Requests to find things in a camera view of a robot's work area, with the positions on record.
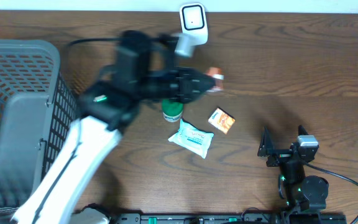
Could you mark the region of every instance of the white packet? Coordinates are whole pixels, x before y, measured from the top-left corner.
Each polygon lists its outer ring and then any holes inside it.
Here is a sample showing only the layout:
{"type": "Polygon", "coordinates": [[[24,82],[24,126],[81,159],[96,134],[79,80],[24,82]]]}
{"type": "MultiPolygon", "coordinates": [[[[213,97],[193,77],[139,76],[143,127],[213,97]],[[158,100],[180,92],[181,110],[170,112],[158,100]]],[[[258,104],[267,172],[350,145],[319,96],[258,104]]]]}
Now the white packet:
{"type": "Polygon", "coordinates": [[[178,132],[171,136],[168,141],[185,147],[205,159],[213,136],[214,133],[200,131],[181,119],[178,132]]]}

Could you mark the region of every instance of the white wall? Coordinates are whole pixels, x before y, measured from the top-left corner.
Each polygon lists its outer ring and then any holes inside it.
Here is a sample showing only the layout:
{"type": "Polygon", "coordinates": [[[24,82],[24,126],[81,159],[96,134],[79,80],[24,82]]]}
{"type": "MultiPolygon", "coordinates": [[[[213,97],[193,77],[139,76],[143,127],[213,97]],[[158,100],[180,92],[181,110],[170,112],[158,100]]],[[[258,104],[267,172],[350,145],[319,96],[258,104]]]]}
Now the white wall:
{"type": "MultiPolygon", "coordinates": [[[[183,0],[0,0],[0,9],[171,11],[183,0]]],[[[358,13],[358,0],[199,0],[209,12],[358,13]]]]}

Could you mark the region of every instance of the green bottle cap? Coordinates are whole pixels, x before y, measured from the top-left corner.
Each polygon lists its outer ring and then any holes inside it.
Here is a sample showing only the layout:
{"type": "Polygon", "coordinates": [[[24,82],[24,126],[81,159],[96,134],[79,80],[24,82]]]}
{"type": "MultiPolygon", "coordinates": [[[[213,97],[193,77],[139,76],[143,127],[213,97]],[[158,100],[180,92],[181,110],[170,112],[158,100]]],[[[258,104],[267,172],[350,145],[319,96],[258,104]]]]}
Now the green bottle cap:
{"type": "Polygon", "coordinates": [[[162,100],[162,112],[164,118],[169,122],[178,121],[183,112],[183,103],[162,100]]]}

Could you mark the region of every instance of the green led light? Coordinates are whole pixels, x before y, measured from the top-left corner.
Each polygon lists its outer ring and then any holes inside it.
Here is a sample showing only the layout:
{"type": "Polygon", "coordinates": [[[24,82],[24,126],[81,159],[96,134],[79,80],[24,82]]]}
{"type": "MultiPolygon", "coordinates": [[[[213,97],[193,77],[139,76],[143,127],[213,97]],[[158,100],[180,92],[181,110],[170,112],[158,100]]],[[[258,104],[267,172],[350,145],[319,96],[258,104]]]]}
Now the green led light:
{"type": "Polygon", "coordinates": [[[98,100],[96,100],[96,102],[100,102],[100,101],[103,101],[103,100],[107,100],[107,96],[103,97],[103,98],[100,98],[98,100]]]}
{"type": "Polygon", "coordinates": [[[157,218],[149,218],[149,224],[157,224],[157,218]]]}

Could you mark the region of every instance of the wooden table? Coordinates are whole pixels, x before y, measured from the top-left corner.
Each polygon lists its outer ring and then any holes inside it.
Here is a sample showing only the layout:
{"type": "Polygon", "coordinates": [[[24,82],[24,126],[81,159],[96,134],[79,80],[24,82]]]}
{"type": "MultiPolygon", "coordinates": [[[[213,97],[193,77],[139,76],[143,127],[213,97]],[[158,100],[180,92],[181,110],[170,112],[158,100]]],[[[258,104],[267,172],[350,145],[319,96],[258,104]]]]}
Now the wooden table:
{"type": "MultiPolygon", "coordinates": [[[[208,22],[208,43],[181,62],[201,71],[221,67],[225,75],[224,92],[185,107],[185,119],[215,133],[207,158],[169,143],[178,123],[143,106],[77,208],[91,202],[145,213],[282,207],[279,170],[257,157],[263,125],[288,147],[303,124],[320,143],[312,164],[358,181],[358,15],[209,13],[208,22]],[[236,118],[227,135],[207,122],[217,106],[236,118]]],[[[128,29],[179,32],[179,13],[0,11],[0,38],[42,39],[58,48],[128,29]]],[[[78,45],[62,59],[76,91],[114,61],[113,46],[78,45]]],[[[343,212],[349,222],[358,214],[355,185],[309,168],[306,174],[329,181],[326,211],[343,212]]]]}

